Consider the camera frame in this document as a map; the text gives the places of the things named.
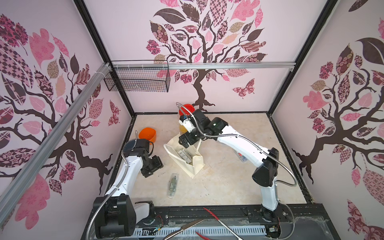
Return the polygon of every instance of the black wire mesh basket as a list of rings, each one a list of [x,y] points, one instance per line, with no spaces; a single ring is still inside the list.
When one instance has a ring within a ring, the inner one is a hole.
[[[114,61],[113,70],[105,76],[104,82],[109,91],[122,88],[124,91],[168,92],[168,61]]]

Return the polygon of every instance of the small plastic package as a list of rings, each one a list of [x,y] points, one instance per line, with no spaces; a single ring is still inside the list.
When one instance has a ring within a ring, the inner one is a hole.
[[[169,198],[173,198],[176,193],[176,187],[177,187],[177,182],[179,181],[179,175],[177,173],[173,173],[171,175],[171,178],[168,183],[168,194],[167,196]]]

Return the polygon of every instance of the pink wall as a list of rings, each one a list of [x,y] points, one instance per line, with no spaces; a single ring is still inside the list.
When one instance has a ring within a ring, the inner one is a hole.
[[[384,2],[354,2],[340,2],[273,117],[340,238],[383,239]]]
[[[112,60],[166,58],[175,63],[209,63],[211,54],[212,62],[226,58],[234,62],[253,54],[258,56],[248,60],[294,61],[325,2],[114,0],[87,1],[87,6]],[[207,23],[206,17],[213,24],[212,31],[193,31],[199,22]],[[242,37],[247,24],[250,29]],[[248,69],[240,74],[231,71],[217,70],[215,79],[206,78],[211,71],[200,71],[196,79],[194,70],[180,72],[180,78],[186,74],[184,81],[175,78],[178,73],[172,71],[168,93],[127,95],[137,112],[174,112],[177,101],[207,111],[267,111],[287,73],[287,69]],[[250,88],[246,88],[252,79]]]
[[[70,0],[12,1],[0,14],[2,193],[102,60]],[[79,238],[130,119],[119,94],[102,81],[2,226],[1,238]]]

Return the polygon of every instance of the marble floor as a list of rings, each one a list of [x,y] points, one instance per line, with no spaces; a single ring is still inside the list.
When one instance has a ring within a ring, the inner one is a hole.
[[[290,168],[275,132],[264,113],[242,114],[206,114],[209,119],[220,117],[234,129],[253,142],[271,149],[279,150],[280,161]],[[151,127],[156,130],[157,140],[152,155],[160,157],[164,167],[152,176],[137,176],[131,200],[153,201],[155,206],[187,206],[187,205],[248,205],[261,204],[259,186],[253,181],[255,166],[249,162],[241,162],[232,148],[208,139],[201,143],[199,152],[204,157],[204,168],[191,179],[167,154],[163,144],[179,133],[176,114],[138,115],[130,139]],[[167,197],[168,182],[172,173],[179,174],[179,182],[175,196]],[[278,168],[278,179],[293,182],[293,179],[282,167]],[[287,204],[306,203],[298,186],[289,187],[278,184],[279,199]]]

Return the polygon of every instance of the electrical wire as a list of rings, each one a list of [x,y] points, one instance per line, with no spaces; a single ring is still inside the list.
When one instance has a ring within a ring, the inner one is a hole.
[[[287,237],[285,237],[285,238],[271,238],[271,240],[285,240],[285,239],[288,239],[290,236],[292,236],[293,231],[294,231],[294,229],[295,229],[295,217],[293,216],[293,213],[292,213],[291,209],[289,208],[289,206],[286,205],[286,204],[284,204],[284,203],[282,203],[282,202],[279,200],[278,195],[277,195],[277,183],[280,182],[280,183],[286,184],[286,185],[291,186],[291,187],[296,187],[297,184],[298,184],[298,181],[297,181],[296,176],[293,174],[293,172],[291,172],[291,170],[288,169],[288,167],[286,167],[282,162],[280,162],[280,161],[277,160],[275,157],[271,156],[270,154],[268,154],[267,152],[265,152],[263,149],[261,149],[256,143],[252,142],[251,140],[249,140],[248,138],[246,138],[246,137],[244,137],[244,136],[242,136],[242,135],[240,135],[240,134],[232,134],[232,133],[230,133],[230,134],[221,134],[221,135],[208,135],[208,134],[204,133],[204,132],[201,130],[201,128],[200,128],[200,126],[199,126],[199,123],[197,122],[197,119],[196,119],[195,115],[193,115],[193,114],[191,113],[191,111],[189,111],[189,109],[187,109],[187,108],[186,108],[184,105],[182,105],[181,103],[176,103],[176,105],[177,105],[177,107],[179,108],[179,110],[183,113],[183,115],[184,115],[186,118],[187,118],[188,116],[187,116],[187,114],[184,112],[184,110],[183,110],[182,108],[184,108],[184,109],[185,109],[185,110],[192,116],[192,118],[195,120],[197,130],[198,130],[204,137],[217,138],[217,137],[233,136],[233,137],[240,137],[240,138],[242,138],[242,139],[245,139],[245,140],[247,140],[250,144],[252,144],[253,146],[255,146],[260,152],[262,152],[263,154],[265,154],[266,156],[268,156],[268,157],[270,157],[272,160],[274,160],[276,163],[278,163],[279,165],[281,165],[281,166],[282,166],[282,167],[283,167],[283,168],[284,168],[284,169],[291,175],[291,177],[293,178],[293,180],[294,180],[294,182],[295,182],[294,184],[289,183],[289,182],[285,182],[285,181],[282,181],[282,180],[276,180],[276,181],[275,181],[275,186],[276,186],[276,199],[277,199],[277,201],[278,201],[280,204],[286,206],[286,207],[288,208],[289,212],[291,213],[291,216],[292,216],[292,222],[293,222],[293,228],[292,228],[291,233],[290,233]]]

